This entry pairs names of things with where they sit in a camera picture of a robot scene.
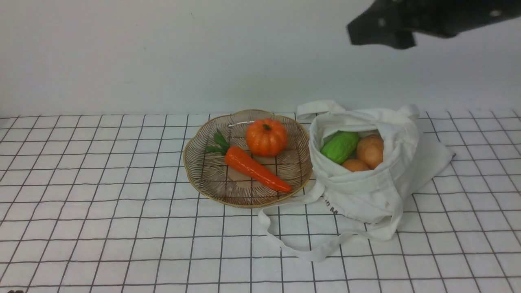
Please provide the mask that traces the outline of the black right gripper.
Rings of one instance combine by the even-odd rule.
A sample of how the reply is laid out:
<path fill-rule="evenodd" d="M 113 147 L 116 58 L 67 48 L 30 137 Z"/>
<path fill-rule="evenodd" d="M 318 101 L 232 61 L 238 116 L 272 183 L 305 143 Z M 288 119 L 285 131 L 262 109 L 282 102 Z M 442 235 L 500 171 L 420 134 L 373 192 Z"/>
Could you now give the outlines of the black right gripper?
<path fill-rule="evenodd" d="M 353 45 L 406 50 L 415 33 L 441 39 L 520 17 L 519 0 L 376 0 L 347 25 Z"/>

